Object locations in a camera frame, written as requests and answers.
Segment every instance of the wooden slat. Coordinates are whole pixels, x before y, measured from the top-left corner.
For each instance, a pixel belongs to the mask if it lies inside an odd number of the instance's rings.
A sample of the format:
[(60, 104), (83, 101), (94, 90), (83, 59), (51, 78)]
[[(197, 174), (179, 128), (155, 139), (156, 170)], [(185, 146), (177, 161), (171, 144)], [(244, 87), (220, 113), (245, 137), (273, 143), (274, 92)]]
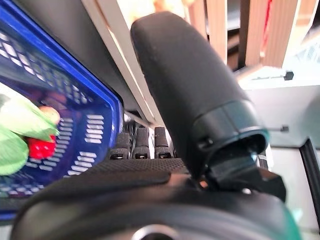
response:
[(301, 0), (273, 0), (263, 65), (281, 68), (292, 29), (296, 25)]
[(246, 66), (254, 66), (260, 63), (267, 7), (268, 0), (249, 0), (249, 21), (245, 50)]
[(319, 0), (301, 0), (295, 27), (292, 29), (288, 51), (293, 54), (301, 44), (315, 18)]
[(188, 7), (188, 17), (190, 24), (194, 26), (194, 28), (197, 29), (205, 39), (207, 39), (204, 0), (195, 0)]
[(147, 83), (137, 62), (130, 40), (129, 29), (116, 0), (82, 0), (92, 22), (104, 44), (132, 91), (145, 118), (153, 124), (163, 126), (158, 108), (149, 92)]
[(206, 0), (206, 10), (210, 44), (227, 63), (227, 0)]

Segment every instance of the black mesh fabric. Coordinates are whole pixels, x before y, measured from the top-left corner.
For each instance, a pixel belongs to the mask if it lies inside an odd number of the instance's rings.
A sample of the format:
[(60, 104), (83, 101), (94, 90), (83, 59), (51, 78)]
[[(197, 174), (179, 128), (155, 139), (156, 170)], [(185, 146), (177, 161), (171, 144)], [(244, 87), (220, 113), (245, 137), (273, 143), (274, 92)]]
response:
[(83, 175), (96, 173), (123, 173), (123, 172), (171, 172), (188, 173), (184, 162), (180, 158), (165, 159), (130, 159), (105, 160), (90, 168)]
[(171, 173), (186, 172), (179, 158), (104, 160), (80, 175), (61, 179), (35, 194), (21, 208), (15, 222), (31, 206), (42, 201), (63, 201), (120, 189), (164, 184), (169, 181)]

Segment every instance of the blue plastic basket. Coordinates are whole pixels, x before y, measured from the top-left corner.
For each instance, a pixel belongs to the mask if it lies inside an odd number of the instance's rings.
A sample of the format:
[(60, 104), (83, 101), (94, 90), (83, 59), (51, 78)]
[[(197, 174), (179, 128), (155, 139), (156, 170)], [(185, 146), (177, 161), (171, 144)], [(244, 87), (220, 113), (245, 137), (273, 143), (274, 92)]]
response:
[(1, 176), (0, 198), (79, 175), (103, 160), (121, 130), (119, 98), (9, 0), (0, 0), (0, 82), (61, 116), (54, 155)]

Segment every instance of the robotic hand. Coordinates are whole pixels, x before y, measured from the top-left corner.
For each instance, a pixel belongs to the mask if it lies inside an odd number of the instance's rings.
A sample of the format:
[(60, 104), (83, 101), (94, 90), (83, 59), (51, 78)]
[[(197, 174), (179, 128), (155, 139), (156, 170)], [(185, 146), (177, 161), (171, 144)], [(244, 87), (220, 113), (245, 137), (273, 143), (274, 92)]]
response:
[(131, 37), (189, 173), (180, 159), (106, 160), (33, 196), (11, 239), (301, 239), (281, 177), (252, 158), (268, 132), (208, 42), (169, 12), (137, 20)]

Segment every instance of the white panel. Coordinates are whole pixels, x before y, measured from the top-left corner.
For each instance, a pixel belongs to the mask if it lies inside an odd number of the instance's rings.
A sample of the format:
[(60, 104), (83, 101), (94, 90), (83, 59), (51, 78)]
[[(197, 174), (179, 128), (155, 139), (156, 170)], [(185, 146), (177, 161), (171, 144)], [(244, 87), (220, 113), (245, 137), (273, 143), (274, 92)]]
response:
[(298, 149), (272, 148), (272, 171), (281, 175), (286, 187), (286, 205), (300, 228), (319, 231), (310, 188)]

